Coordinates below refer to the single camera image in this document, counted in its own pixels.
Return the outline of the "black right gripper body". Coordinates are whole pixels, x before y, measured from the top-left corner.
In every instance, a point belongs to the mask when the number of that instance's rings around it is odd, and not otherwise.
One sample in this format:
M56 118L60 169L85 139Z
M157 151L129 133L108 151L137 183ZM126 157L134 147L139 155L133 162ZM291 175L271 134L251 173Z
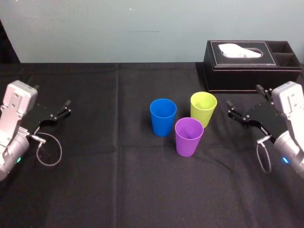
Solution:
M272 143L287 131L284 118L271 102L259 103L249 109L246 113L246 123L260 129L264 135L269 135Z

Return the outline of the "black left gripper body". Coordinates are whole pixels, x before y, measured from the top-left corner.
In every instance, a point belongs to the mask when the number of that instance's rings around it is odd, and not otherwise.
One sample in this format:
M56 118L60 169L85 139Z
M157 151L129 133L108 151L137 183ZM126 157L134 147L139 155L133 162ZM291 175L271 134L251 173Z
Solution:
M35 134L44 127L53 127L56 124L54 111L46 105L36 104L22 119L21 127L30 134Z

